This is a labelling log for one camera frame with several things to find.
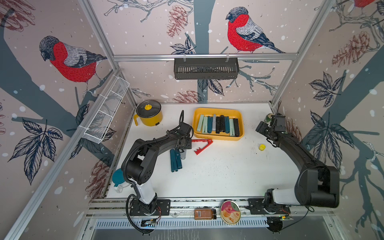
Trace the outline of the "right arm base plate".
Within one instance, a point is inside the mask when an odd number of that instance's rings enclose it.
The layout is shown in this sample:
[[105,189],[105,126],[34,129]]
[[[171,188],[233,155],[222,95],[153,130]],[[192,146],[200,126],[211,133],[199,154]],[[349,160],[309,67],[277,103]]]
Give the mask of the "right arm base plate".
[[248,204],[246,209],[248,209],[252,215],[289,215],[291,213],[288,206],[274,202],[265,203],[265,199],[261,198],[248,199]]

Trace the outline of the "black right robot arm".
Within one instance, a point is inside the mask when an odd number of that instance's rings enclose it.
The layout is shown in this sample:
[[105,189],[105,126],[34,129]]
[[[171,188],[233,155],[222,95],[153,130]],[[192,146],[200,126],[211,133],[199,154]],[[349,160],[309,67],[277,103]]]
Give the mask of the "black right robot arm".
[[298,179],[290,189],[268,189],[264,207],[293,205],[337,208],[340,203],[340,174],[333,166],[327,166],[305,149],[292,134],[283,132],[282,124],[261,121],[256,132],[265,136],[273,147],[281,149],[299,170]]

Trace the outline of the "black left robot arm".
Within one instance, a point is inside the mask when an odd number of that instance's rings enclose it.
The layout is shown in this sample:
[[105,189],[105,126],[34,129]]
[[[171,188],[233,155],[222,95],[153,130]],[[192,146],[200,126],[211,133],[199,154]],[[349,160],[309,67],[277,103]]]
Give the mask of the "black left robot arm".
[[158,156],[171,149],[191,149],[193,134],[192,126],[180,123],[176,128],[166,131],[163,137],[148,141],[137,139],[132,145],[121,170],[125,182],[135,190],[141,213],[151,215],[158,206],[158,196],[150,182]]

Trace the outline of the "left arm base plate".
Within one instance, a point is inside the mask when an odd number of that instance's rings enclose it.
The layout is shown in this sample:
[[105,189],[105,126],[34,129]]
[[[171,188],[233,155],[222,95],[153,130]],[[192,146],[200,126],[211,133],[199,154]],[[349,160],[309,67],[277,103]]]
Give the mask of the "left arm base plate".
[[130,216],[168,216],[171,209],[171,200],[154,199],[148,205],[140,200],[132,200],[128,204]]

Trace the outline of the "dark teal angled pruning pliers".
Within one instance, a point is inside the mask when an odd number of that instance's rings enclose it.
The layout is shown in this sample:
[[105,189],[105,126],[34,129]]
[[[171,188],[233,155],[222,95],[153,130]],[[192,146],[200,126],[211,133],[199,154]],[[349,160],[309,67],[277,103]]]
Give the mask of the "dark teal angled pruning pliers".
[[207,133],[211,134],[213,129],[213,117],[208,116]]

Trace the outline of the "grey pruning pliers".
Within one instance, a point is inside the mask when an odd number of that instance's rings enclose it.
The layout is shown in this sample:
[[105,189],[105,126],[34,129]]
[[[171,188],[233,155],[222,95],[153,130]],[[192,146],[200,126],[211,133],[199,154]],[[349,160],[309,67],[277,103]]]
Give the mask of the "grey pruning pliers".
[[185,160],[186,159],[186,150],[180,150],[180,158],[181,160]]
[[217,116],[216,114],[214,114],[212,116],[212,132],[214,133],[216,131],[216,124],[217,124],[217,120],[216,120]]

